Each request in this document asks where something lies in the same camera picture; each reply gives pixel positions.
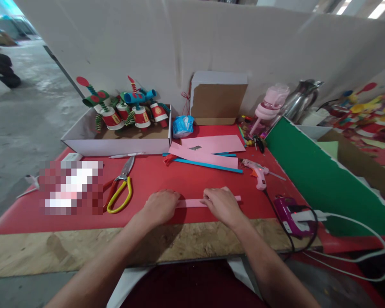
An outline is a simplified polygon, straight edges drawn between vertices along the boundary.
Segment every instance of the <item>table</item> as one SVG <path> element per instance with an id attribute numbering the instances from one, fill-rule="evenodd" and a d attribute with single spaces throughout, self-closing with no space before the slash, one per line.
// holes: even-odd
<path id="1" fill-rule="evenodd" d="M 216 135 L 213 129 L 200 127 L 196 136 Z M 216 131 L 218 135 L 228 135 L 231 129 L 236 127 L 223 127 Z M 66 149 L 57 160 L 62 160 L 69 152 L 72 151 Z M 237 156 L 257 161 L 287 178 L 268 149 L 262 155 L 255 148 L 248 148 L 246 152 L 237 153 Z M 103 160 L 103 183 L 115 177 L 126 161 L 105 157 L 85 159 Z M 250 173 L 249 169 L 244 170 L 244 174 L 233 174 L 177 162 L 165 167 L 160 155 L 137 157 L 131 171 L 133 198 L 126 210 L 115 215 L 40 216 L 37 215 L 37 194 L 28 194 L 17 200 L 0 218 L 0 277 L 80 269 L 141 209 L 152 192 L 162 188 L 173 188 L 189 199 L 200 198 L 206 187 L 228 186 L 235 195 L 242 196 L 242 211 L 252 220 L 266 242 L 278 252 L 287 252 L 290 250 L 289 240 L 277 223 L 266 197 L 256 190 L 256 180 L 250 177 Z M 268 175 L 267 184 L 270 196 L 290 195 L 299 204 L 306 203 L 289 179 L 282 181 Z M 331 237 L 323 228 L 320 228 L 318 237 L 312 246 L 315 249 L 324 248 L 328 253 L 364 249 L 365 245 L 368 247 L 353 239 Z M 320 238 L 324 238 L 325 242 L 321 243 Z M 304 247 L 307 242 L 308 239 L 294 239 L 296 248 Z M 379 246 L 376 241 L 372 245 L 371 248 Z M 235 235 L 216 221 L 207 208 L 177 209 L 167 225 L 154 229 L 143 240 L 131 256 L 129 265 L 221 258 L 242 253 L 244 251 Z"/>

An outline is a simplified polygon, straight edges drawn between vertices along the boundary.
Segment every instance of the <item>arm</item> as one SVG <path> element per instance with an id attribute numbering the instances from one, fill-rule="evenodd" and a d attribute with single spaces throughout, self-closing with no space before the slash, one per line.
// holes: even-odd
<path id="1" fill-rule="evenodd" d="M 204 190 L 201 203 L 235 233 L 248 256 L 261 295 L 271 307 L 319 307 L 311 293 L 241 212 L 227 187 Z"/>
<path id="2" fill-rule="evenodd" d="M 124 229 L 47 304 L 52 307 L 106 307 L 127 258 L 146 234 L 174 216 L 180 194 L 161 190 L 152 194 Z"/>

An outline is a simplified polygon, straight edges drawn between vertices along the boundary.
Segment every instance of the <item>water bottle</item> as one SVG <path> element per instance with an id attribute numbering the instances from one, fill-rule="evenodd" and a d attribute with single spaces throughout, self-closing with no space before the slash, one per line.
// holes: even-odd
<path id="1" fill-rule="evenodd" d="M 275 86 L 268 88 L 264 100 L 255 110 L 254 118 L 246 132 L 246 138 L 251 139 L 255 135 L 259 136 L 271 128 L 272 120 L 279 113 L 289 93 L 290 88 L 282 83 L 277 83 Z"/>

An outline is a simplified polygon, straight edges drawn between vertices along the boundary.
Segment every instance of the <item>white marker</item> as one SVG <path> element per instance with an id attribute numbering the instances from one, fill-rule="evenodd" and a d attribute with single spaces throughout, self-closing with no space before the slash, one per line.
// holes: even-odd
<path id="1" fill-rule="evenodd" d="M 136 156 L 136 155 L 143 155 L 145 152 L 137 152 L 137 153 L 129 153 L 129 154 L 121 154 L 121 155 L 113 155 L 110 156 L 109 158 L 122 158 L 122 157 L 127 157 L 127 156 Z"/>

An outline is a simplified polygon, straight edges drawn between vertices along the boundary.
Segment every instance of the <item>power cord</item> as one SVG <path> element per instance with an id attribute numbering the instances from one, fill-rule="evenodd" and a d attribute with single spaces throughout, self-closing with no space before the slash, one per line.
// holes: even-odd
<path id="1" fill-rule="evenodd" d="M 352 262 L 352 263 L 358 263 L 358 262 L 361 262 L 363 260 L 366 260 L 366 259 L 369 259 L 369 258 L 372 258 L 372 257 L 375 257 L 375 256 L 379 256 L 379 255 L 384 255 L 385 254 L 385 241 L 381 238 L 381 236 L 378 233 L 376 233 L 373 229 L 371 229 L 367 225 L 364 225 L 362 222 L 359 222 L 359 221 L 354 220 L 352 218 L 349 218 L 349 217 L 346 217 L 346 216 L 342 216 L 342 215 L 338 215 L 338 214 L 324 213 L 324 216 L 338 217 L 338 218 L 346 219 L 346 220 L 349 220 L 351 222 L 357 223 L 358 225 L 364 227 L 365 229 L 367 229 L 368 231 L 373 233 L 379 239 L 379 241 L 382 243 L 383 248 L 381 250 L 376 251 L 376 252 L 371 252 L 369 254 L 363 255 L 363 256 L 361 256 L 361 257 L 359 257 L 357 259 L 345 259 L 345 258 L 333 256 L 333 255 L 323 254 L 323 253 L 317 252 L 317 251 L 311 251 L 311 252 L 316 253 L 318 255 L 322 255 L 322 256 L 328 257 L 328 258 L 337 259 L 337 260 L 341 260 L 341 261 L 345 261 L 345 262 Z M 355 274 L 352 274 L 352 273 L 345 272 L 343 270 L 337 269 L 336 267 L 333 267 L 333 266 L 331 266 L 331 265 L 329 265 L 329 264 L 327 264 L 325 262 L 322 262 L 321 260 L 318 260 L 318 259 L 312 257 L 311 255 L 305 253 L 305 252 L 304 252 L 304 254 L 306 256 L 310 257 L 311 259 L 313 259 L 313 260 L 315 260 L 315 261 L 317 261 L 317 262 L 319 262 L 321 264 L 324 264 L 324 265 L 328 266 L 329 268 L 332 268 L 333 270 L 339 271 L 339 272 L 341 272 L 343 274 L 347 274 L 347 275 L 350 275 L 350 276 L 353 276 L 353 277 L 356 277 L 356 278 L 360 278 L 360 279 L 367 280 L 367 281 L 372 281 L 372 282 L 380 282 L 380 281 L 384 281 L 385 280 L 385 274 L 382 277 L 380 277 L 380 278 L 366 278 L 366 277 L 358 276 L 358 275 L 355 275 Z"/>
<path id="2" fill-rule="evenodd" d="M 278 213 L 277 213 L 277 210 L 275 209 L 275 206 L 274 206 L 274 204 L 272 203 L 270 196 L 268 195 L 267 189 L 263 190 L 262 192 L 265 194 L 265 196 L 267 196 L 268 201 L 269 201 L 269 204 L 271 205 L 272 209 L 274 210 L 275 216 L 277 216 L 277 219 L 278 219 L 279 224 L 281 225 L 282 229 L 284 230 L 285 234 L 288 236 L 288 239 L 290 240 L 290 243 L 291 243 L 291 251 L 287 254 L 287 256 L 286 256 L 285 259 L 284 259 L 284 262 L 286 262 L 286 261 L 292 256 L 292 254 L 295 253 L 294 242 L 292 241 L 292 237 L 291 237 L 290 234 L 288 233 L 287 229 L 284 227 L 284 224 L 282 223 L 281 218 L 279 218 L 279 215 L 278 215 Z"/>
<path id="3" fill-rule="evenodd" d="M 305 250 L 308 250 L 312 243 L 315 241 L 316 237 L 317 237 L 317 234 L 318 234 L 318 216 L 317 214 L 312 210 L 312 208 L 310 208 L 309 206 L 307 205 L 299 205 L 298 208 L 300 210 L 302 209 L 309 209 L 311 212 L 312 212 L 312 215 L 314 216 L 314 219 L 315 219 L 315 228 L 314 228 L 314 232 L 308 242 L 308 244 L 304 247 L 304 248 L 301 248 L 300 250 L 295 250 L 295 245 L 294 245 L 294 242 L 292 240 L 292 237 L 291 235 L 288 233 L 287 229 L 284 227 L 284 224 L 281 220 L 281 218 L 279 217 L 278 213 L 277 213 L 277 210 L 275 209 L 275 206 L 274 204 L 272 203 L 271 201 L 271 198 L 270 196 L 268 195 L 268 192 L 267 192 L 267 189 L 263 190 L 265 196 L 267 196 L 268 198 L 268 201 L 269 201 L 269 204 L 271 205 L 272 209 L 274 210 L 274 213 L 275 213 L 275 216 L 277 216 L 277 219 L 279 221 L 279 224 L 281 225 L 282 229 L 284 230 L 285 234 L 287 235 L 288 239 L 290 240 L 290 243 L 291 243 L 291 251 L 287 254 L 287 256 L 284 258 L 284 262 L 286 262 L 291 256 L 292 254 L 294 253 L 298 253 L 298 252 L 304 252 Z"/>
<path id="4" fill-rule="evenodd" d="M 317 216 L 317 213 L 315 213 L 315 211 L 311 207 L 306 206 L 306 205 L 300 205 L 299 208 L 300 209 L 307 208 L 307 209 L 309 209 L 312 212 L 312 215 L 314 216 L 314 220 L 315 220 L 315 229 L 314 229 L 314 233 L 313 233 L 312 237 L 310 238 L 308 244 L 304 248 L 296 251 L 295 250 L 295 246 L 294 246 L 294 242 L 293 242 L 293 240 L 291 238 L 291 235 L 288 233 L 288 231 L 284 227 L 284 224 L 282 223 L 281 218 L 279 217 L 278 212 L 275 209 L 275 206 L 272 203 L 271 198 L 268 195 L 267 190 L 265 189 L 265 190 L 263 190 L 263 192 L 264 192 L 265 196 L 267 196 L 269 204 L 271 205 L 272 209 L 274 210 L 274 213 L 277 216 L 279 224 L 281 225 L 282 229 L 284 230 L 285 234 L 287 235 L 287 237 L 288 237 L 288 239 L 290 240 L 290 243 L 291 243 L 291 251 L 285 257 L 284 262 L 287 261 L 291 257 L 292 254 L 298 253 L 298 252 L 302 252 L 303 254 L 305 254 L 306 256 L 310 257 L 311 259 L 313 259 L 313 260 L 315 260 L 315 261 L 317 261 L 317 262 L 319 262 L 319 263 L 321 263 L 323 265 L 326 265 L 329 268 L 332 268 L 333 270 L 339 271 L 339 272 L 341 272 L 343 274 L 347 274 L 347 275 L 350 275 L 350 276 L 353 276 L 353 277 L 356 277 L 356 278 L 360 278 L 360 279 L 363 279 L 363 280 L 366 280 L 366 281 L 372 281 L 372 282 L 381 282 L 381 281 L 385 280 L 385 274 L 382 277 L 380 277 L 380 278 L 366 278 L 366 277 L 363 277 L 363 276 L 358 276 L 358 275 L 355 275 L 355 274 L 352 274 L 352 273 L 349 273 L 349 272 L 337 269 L 336 267 L 333 267 L 333 266 L 331 266 L 331 265 L 329 265 L 329 264 L 327 264 L 325 262 L 322 262 L 321 260 L 318 260 L 318 259 L 312 257 L 311 255 L 305 253 L 304 251 L 311 247 L 312 243 L 315 241 L 315 238 L 317 237 L 317 234 L 318 234 L 318 216 Z M 374 234 L 379 239 L 379 241 L 382 243 L 383 248 L 381 250 L 376 251 L 376 252 L 371 252 L 369 254 L 363 255 L 363 256 L 361 256 L 361 257 L 359 257 L 357 259 L 345 259 L 345 258 L 333 256 L 333 255 L 327 255 L 327 254 L 324 254 L 324 253 L 321 253 L 321 252 L 317 252 L 317 251 L 314 251 L 314 250 L 311 250 L 311 252 L 313 252 L 315 254 L 318 254 L 318 255 L 322 255 L 322 256 L 328 257 L 328 258 L 332 258 L 332 259 L 336 259 L 336 260 L 341 260 L 341 261 L 345 261 L 345 262 L 352 262 L 352 263 L 358 263 L 358 262 L 361 262 L 363 260 L 366 260 L 366 259 L 369 259 L 369 258 L 372 258 L 372 257 L 375 257 L 375 256 L 379 256 L 379 255 L 384 255 L 385 254 L 385 241 L 382 239 L 382 237 L 378 233 L 376 233 L 373 229 L 371 229 L 367 225 L 364 225 L 362 222 L 359 222 L 357 220 L 354 220 L 354 219 L 346 217 L 346 216 L 342 216 L 342 215 L 338 215 L 338 214 L 333 214 L 333 213 L 323 213 L 323 215 L 321 215 L 321 216 L 338 217 L 338 218 L 346 219 L 346 220 L 349 220 L 351 222 L 357 223 L 358 225 L 364 227 L 365 229 L 370 231 L 372 234 Z"/>

